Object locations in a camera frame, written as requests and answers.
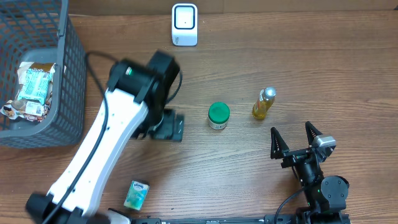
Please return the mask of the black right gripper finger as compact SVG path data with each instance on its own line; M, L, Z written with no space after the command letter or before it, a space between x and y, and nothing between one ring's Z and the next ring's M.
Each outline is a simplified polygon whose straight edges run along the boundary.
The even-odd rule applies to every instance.
M314 127L314 125L310 121L307 121L305 123L305 130L309 145L312 145L313 140L317 136L322 135L322 132L320 132L316 127Z
M281 159L289 147L275 127L271 128L271 159Z

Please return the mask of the green lid jar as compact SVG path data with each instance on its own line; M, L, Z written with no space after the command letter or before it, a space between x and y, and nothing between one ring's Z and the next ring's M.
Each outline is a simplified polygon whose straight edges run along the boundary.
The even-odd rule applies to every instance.
M215 130L224 129L230 117L230 109L226 103L213 103L208 110L209 126Z

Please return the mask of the yellow dish soap bottle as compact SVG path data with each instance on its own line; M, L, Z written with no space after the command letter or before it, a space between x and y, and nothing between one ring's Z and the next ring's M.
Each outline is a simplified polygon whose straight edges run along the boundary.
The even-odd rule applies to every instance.
M273 105L276 97L276 90L274 87L269 86L262 89L259 98L252 108L252 115L256 119L263 120L266 117L267 111Z

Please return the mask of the teal tissue pack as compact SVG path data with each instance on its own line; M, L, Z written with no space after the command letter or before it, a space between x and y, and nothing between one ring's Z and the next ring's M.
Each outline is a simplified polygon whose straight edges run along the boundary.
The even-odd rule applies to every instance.
M133 180L124 201L124 206L133 210L140 210L148 191L149 185Z

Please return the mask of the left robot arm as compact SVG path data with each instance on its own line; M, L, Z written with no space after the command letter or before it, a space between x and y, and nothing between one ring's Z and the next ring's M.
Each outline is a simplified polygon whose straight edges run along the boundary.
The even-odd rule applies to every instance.
M97 210L104 188L131 138L181 141L184 117L166 105L182 71L175 57L156 51L147 65L115 60L98 114L64 173L46 194L32 193L25 209L35 223L133 223L112 208Z

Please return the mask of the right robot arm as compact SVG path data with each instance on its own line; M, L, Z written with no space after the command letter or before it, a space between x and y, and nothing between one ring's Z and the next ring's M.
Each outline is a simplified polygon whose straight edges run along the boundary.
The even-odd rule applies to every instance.
M333 136L323 134L314 125L305 123L308 147L291 151L278 130L271 128L271 159L281 159L282 168L291 168L301 188L285 199L269 218L273 223L350 223L346 208L349 182L342 176L324 176L320 164L335 150ZM306 207L299 207L293 215L280 215L284 205L303 193Z

